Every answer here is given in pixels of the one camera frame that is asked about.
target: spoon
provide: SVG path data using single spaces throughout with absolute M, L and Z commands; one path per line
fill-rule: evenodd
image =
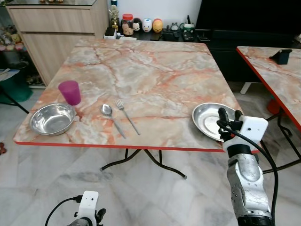
M 113 122 L 114 122 L 117 130 L 119 131 L 119 133 L 123 136 L 124 139 L 126 139 L 126 136 L 124 135 L 122 129 L 119 127 L 119 125 L 117 124 L 117 122 L 112 117 L 112 113 L 113 113 L 112 108 L 109 105 L 107 105 L 107 104 L 103 104 L 102 108 L 101 108 L 101 111 L 102 111 L 102 113 L 104 115 L 109 116 L 113 120 Z

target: glass jar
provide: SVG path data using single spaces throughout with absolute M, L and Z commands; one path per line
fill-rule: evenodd
M 134 29 L 133 29 L 133 14 L 123 14 L 122 15 L 122 31 L 125 35 L 133 35 Z

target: black television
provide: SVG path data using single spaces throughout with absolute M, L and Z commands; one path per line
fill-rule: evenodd
M 301 0 L 202 0 L 196 29 L 300 34 Z

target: stainless steel plate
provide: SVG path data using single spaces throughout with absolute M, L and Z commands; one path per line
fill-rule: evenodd
M 55 103 L 37 110 L 29 120 L 32 130 L 42 135 L 60 135 L 71 126 L 76 112 L 71 105 Z
M 198 129 L 208 137 L 217 141 L 223 141 L 220 139 L 220 134 L 218 133 L 220 127 L 216 124 L 216 122 L 220 119 L 218 109 L 221 107 L 226 110 L 229 119 L 235 119 L 234 109 L 218 103 L 201 104 L 192 112 L 193 122 Z

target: wooden cabinet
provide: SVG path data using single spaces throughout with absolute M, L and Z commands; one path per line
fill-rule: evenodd
M 91 5 L 8 5 L 7 10 L 48 85 L 83 37 L 103 38 L 109 26 L 106 0 Z

